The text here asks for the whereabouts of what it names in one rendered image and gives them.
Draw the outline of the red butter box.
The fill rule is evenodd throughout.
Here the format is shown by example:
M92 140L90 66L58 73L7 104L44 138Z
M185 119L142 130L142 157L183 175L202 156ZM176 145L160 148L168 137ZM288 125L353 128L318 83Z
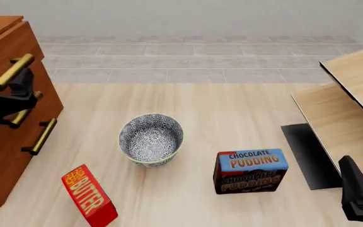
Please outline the red butter box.
M61 179L91 227L107 227L118 217L112 201L85 164L71 170Z

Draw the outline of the black white patterned bowl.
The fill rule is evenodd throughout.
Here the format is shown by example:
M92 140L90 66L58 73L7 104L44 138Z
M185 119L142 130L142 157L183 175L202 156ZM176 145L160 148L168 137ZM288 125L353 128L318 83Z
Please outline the black white patterned bowl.
M177 120L161 113L147 113L123 126L118 143L132 162L152 168L170 162L183 138L183 129Z

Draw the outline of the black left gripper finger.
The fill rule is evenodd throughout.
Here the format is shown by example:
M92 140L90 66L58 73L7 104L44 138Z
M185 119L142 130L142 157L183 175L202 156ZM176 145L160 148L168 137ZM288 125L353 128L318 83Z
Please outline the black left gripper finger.
M19 107L34 107L38 102L33 94L34 75L29 68L22 69L17 77L9 83L11 99Z

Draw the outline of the chocolate pudding box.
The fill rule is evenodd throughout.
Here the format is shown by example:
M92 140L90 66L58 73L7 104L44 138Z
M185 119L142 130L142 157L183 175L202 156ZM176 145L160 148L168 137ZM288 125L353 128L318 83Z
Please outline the chocolate pudding box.
M288 168L281 149L223 151L216 157L214 188L217 194L274 192Z

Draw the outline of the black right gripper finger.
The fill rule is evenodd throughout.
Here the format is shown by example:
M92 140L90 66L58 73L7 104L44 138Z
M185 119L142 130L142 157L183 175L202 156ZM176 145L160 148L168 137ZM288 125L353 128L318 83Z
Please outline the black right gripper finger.
M348 155L338 162L342 176L342 205L363 205L363 173Z

